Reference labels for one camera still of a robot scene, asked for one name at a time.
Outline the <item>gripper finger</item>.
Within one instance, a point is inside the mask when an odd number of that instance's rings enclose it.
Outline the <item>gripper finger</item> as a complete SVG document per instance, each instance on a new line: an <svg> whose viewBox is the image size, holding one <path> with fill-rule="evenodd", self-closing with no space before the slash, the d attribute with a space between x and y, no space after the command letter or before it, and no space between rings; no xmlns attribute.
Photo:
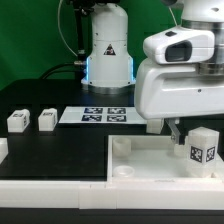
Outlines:
<svg viewBox="0 0 224 224"><path fill-rule="evenodd" d="M172 142L176 145L184 145L185 144L185 136L178 129L178 125L180 124L180 119L179 118L166 118L165 121L171 130Z"/></svg>

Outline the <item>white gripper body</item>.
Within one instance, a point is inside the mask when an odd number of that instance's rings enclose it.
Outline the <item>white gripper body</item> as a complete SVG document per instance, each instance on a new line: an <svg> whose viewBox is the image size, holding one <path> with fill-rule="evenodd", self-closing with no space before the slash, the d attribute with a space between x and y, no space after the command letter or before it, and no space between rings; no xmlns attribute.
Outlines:
<svg viewBox="0 0 224 224"><path fill-rule="evenodd" d="M139 66L134 105L146 120L224 113L224 76L204 76L195 65Z"/></svg>

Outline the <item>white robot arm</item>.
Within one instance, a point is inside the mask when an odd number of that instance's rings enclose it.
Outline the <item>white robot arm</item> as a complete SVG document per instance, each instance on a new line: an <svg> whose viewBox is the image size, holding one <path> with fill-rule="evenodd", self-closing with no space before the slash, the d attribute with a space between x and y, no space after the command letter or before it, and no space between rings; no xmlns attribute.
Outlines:
<svg viewBox="0 0 224 224"><path fill-rule="evenodd" d="M93 50L82 84L98 93L134 86L134 107L146 120L224 113L224 0L161 0L182 10L181 23L143 41L137 70L127 52L127 15L93 5Z"/></svg>

